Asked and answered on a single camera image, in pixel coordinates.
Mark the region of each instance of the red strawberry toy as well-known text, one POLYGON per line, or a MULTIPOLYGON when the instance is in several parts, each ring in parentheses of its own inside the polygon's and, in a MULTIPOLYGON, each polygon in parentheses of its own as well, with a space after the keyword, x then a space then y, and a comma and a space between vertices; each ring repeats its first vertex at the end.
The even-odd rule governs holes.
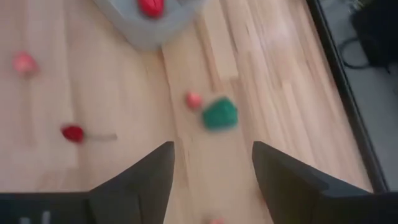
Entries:
POLYGON ((112 141, 118 138, 115 134, 110 134, 106 136, 89 136, 84 132, 83 128, 74 124, 62 127, 61 132, 63 137, 77 144, 83 143, 85 139, 94 139, 97 141, 112 141))
POLYGON ((65 126, 61 129, 61 132, 63 134, 63 137, 65 137, 67 140, 78 144, 83 143, 83 140, 85 138, 85 132, 79 126, 65 126))
POLYGON ((141 11, 151 18, 160 18, 164 11, 164 0, 138 0, 141 11))

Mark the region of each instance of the wooden floor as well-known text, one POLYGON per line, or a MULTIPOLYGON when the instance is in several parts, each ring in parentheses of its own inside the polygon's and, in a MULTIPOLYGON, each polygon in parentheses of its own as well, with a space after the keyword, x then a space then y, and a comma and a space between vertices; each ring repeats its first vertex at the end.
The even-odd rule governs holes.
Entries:
POLYGON ((0 190, 87 190, 177 143, 166 224, 272 223, 253 140, 371 190, 304 0, 211 0, 158 52, 135 51, 90 0, 0 1, 0 190), (24 80, 12 56, 41 71, 24 80), (209 133, 183 101, 231 97, 238 128, 209 133), (117 141, 76 146, 76 122, 117 141))

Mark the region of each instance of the gray bin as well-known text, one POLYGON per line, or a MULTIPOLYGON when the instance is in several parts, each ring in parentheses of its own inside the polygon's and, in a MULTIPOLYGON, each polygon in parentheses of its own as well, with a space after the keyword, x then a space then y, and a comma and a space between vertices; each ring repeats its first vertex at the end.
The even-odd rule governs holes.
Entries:
POLYGON ((189 24, 205 0, 165 0, 164 15, 143 15, 137 0, 94 0, 105 16, 137 49, 155 50, 189 24))

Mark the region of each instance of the red toy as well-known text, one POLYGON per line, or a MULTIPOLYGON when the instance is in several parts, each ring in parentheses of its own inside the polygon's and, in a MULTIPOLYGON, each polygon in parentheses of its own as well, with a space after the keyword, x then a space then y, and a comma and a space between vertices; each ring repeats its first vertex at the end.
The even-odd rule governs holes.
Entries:
POLYGON ((185 102, 187 103, 187 106, 192 110, 200 109, 203 104, 201 96, 192 92, 187 93, 187 95, 185 96, 185 102))
POLYGON ((138 0, 141 11, 148 17, 160 18, 164 11, 164 0, 138 0))
POLYGON ((31 74, 38 70, 36 61, 27 52, 18 53, 13 61, 14 69, 22 74, 31 74))
POLYGON ((79 126, 65 126, 61 129, 61 132, 63 134, 63 137, 65 137, 67 140, 78 144, 83 143, 83 140, 85 138, 85 132, 79 126))
POLYGON ((107 136, 89 136, 87 135, 83 128, 81 128, 78 125, 67 125, 61 128, 61 132, 63 137, 65 137, 67 140, 81 144, 85 139, 94 139, 97 141, 112 141, 116 140, 118 137, 115 134, 110 134, 107 136))
POLYGON ((210 224, 224 224, 224 221, 219 218, 219 219, 210 221, 210 224))

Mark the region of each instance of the black object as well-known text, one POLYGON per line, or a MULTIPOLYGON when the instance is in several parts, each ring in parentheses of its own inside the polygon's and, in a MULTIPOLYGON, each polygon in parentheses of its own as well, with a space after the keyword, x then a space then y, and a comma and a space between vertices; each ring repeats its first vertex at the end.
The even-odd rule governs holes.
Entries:
POLYGON ((370 194, 262 142, 252 159, 275 224, 398 223, 398 193, 370 194))
POLYGON ((174 144, 166 142, 89 192, 0 194, 0 223, 161 224, 173 173, 174 144))
POLYGON ((348 115, 348 121, 353 130, 372 187, 375 192, 386 192, 389 190, 386 184, 386 178, 384 177, 380 162, 374 152, 374 146, 370 141, 369 133, 365 128, 363 117, 361 116, 353 91, 349 85, 348 77, 344 71, 343 61, 331 37, 331 32, 323 9, 318 0, 307 0, 307 4, 313 17, 315 27, 317 28, 322 47, 325 50, 331 74, 336 82, 337 89, 348 115))
POLYGON ((355 12, 351 23, 370 66, 398 62, 398 1, 374 0, 355 12))

